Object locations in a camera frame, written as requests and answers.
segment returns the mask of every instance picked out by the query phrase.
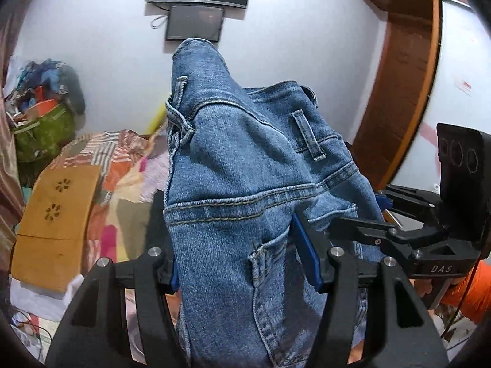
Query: white cloth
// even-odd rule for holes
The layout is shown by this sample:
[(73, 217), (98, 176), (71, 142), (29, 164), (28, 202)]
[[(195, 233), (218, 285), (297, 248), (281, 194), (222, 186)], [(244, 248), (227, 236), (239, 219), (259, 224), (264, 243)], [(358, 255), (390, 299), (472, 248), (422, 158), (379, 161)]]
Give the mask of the white cloth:
[(59, 293), (12, 278), (10, 302), (22, 311), (49, 321), (60, 322), (82, 282), (83, 275), (79, 274), (70, 281), (65, 293)]

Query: cable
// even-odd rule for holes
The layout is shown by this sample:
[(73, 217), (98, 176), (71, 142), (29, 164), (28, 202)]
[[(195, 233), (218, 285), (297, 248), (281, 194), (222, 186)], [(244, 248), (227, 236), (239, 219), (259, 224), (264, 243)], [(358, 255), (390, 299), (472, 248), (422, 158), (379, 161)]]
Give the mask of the cable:
[(462, 295), (462, 299), (461, 301), (458, 303), (458, 307), (454, 313), (454, 315), (452, 316), (452, 318), (450, 319), (450, 321), (448, 322), (447, 324), (447, 327), (445, 328), (445, 330), (443, 331), (443, 333), (441, 334), (440, 336), (440, 339), (443, 339), (443, 337), (448, 333), (448, 331), (450, 330), (450, 327), (454, 324), (454, 321), (455, 319), (457, 318), (458, 316), (458, 312), (460, 311), (462, 305), (463, 305), (463, 302), (465, 301), (466, 297), (467, 297), (467, 294), (470, 290), (470, 287), (472, 285), (472, 281), (474, 280), (474, 276), (476, 275), (476, 271), (477, 271), (477, 267), (479, 265), (479, 262), (477, 262), (475, 265), (474, 265), (474, 268), (472, 269), (472, 274), (470, 274), (470, 278), (469, 278), (469, 282), (467, 283), (467, 287), (466, 287), (466, 291), (463, 293)]
[[(150, 27), (152, 29), (160, 28), (164, 23), (167, 22), (167, 17), (168, 17), (168, 15), (160, 15), (160, 16), (156, 17), (155, 19), (152, 19), (152, 21), (150, 22)], [(154, 24), (156, 21), (158, 21), (159, 19), (162, 19), (162, 18), (164, 18), (164, 20), (161, 23), (159, 23), (157, 25)]]
[(458, 342), (457, 344), (454, 344), (452, 347), (449, 347), (446, 351), (448, 350), (452, 350), (454, 347), (457, 347), (459, 344), (462, 344), (464, 342), (466, 342), (467, 340), (470, 339), (471, 336), (468, 336), (467, 338), (465, 338), (464, 340), (461, 340), (460, 342)]
[[(18, 321), (14, 317), (12, 317), (12, 319), (14, 321), (18, 322), (19, 324), (27, 324), (27, 325), (30, 325), (30, 326), (32, 326), (34, 328), (42, 329), (50, 337), (50, 344), (51, 344), (51, 342), (53, 341), (53, 337), (51, 336), (51, 333), (47, 329), (43, 328), (42, 326), (33, 324), (33, 322), (30, 320), (30, 318), (24, 312), (20, 311), (19, 309), (16, 309), (16, 312), (19, 312), (20, 314), (22, 314), (26, 318), (27, 322)], [(36, 334), (36, 338), (39, 339), (39, 355), (38, 355), (37, 359), (38, 359), (38, 361), (40, 361), (41, 353), (43, 352), (43, 342), (41, 340), (41, 335), (40, 334)]]

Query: small monitor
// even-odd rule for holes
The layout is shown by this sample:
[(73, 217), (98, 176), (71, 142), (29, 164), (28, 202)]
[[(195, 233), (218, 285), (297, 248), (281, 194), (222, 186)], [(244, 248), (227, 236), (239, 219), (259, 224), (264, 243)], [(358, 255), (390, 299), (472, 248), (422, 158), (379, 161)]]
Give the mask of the small monitor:
[(203, 5), (172, 5), (170, 7), (166, 40), (185, 40), (190, 37), (220, 41), (223, 8)]

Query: white wall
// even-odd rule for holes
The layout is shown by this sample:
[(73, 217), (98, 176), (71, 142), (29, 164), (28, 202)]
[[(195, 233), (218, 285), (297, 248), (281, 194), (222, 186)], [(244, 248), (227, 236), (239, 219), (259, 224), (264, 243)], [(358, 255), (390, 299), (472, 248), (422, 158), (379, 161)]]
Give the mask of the white wall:
[[(470, 90), (462, 86), (464, 82)], [(440, 56), (430, 100), (393, 183), (438, 190), (436, 124), (449, 123), (491, 134), (490, 92), (490, 35), (470, 9), (444, 0)]]
[[(145, 132), (170, 93), (176, 48), (164, 43), (165, 26), (150, 28), (158, 13), (144, 0), (33, 0), (15, 54), (76, 70), (84, 131)], [(331, 126), (354, 138), (380, 59), (380, 11), (364, 0), (249, 0), (226, 17), (219, 50), (239, 84), (308, 85)]]

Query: jeans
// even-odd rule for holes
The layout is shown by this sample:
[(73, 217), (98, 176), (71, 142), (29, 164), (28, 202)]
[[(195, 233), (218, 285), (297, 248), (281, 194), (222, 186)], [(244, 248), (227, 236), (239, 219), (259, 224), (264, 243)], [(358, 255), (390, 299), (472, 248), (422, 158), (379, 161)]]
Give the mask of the jeans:
[[(179, 339), (191, 366), (303, 366), (326, 295), (305, 279), (294, 209), (325, 230), (339, 215), (382, 219), (341, 136), (294, 81), (243, 89), (205, 40), (176, 50), (168, 101), (165, 220), (182, 289)], [(354, 250), (380, 260), (376, 247)], [(360, 292), (354, 343), (363, 338)]]

